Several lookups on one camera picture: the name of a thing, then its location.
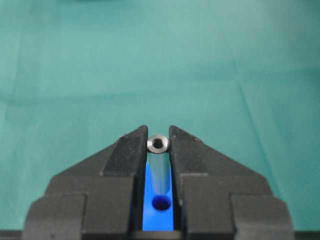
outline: cylindrical part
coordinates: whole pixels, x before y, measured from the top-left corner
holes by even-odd
[[[169,141],[163,135],[155,135],[148,140],[147,147],[153,191],[165,195],[170,190]]]

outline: blue insert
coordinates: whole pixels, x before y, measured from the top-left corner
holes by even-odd
[[[145,166],[145,186],[144,186],[144,203],[143,203],[143,231],[173,231],[174,230],[174,210],[172,198],[172,179],[170,169],[170,190],[165,195],[170,201],[171,205],[166,210],[157,210],[153,206],[157,199],[152,188],[152,176],[149,162]]]

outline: metal tube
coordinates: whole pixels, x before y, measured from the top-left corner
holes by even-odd
[[[167,153],[169,140],[163,135],[155,135],[147,141],[148,162],[152,175],[152,189],[157,195],[165,195],[170,190],[170,160]]]

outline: tube opening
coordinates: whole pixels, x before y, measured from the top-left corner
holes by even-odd
[[[156,149],[161,149],[164,146],[164,142],[161,139],[157,138],[152,142],[152,146]]]

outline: metal ring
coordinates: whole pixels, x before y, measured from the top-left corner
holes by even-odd
[[[165,136],[157,134],[148,139],[146,146],[151,153],[162,154],[168,150],[169,140]]]

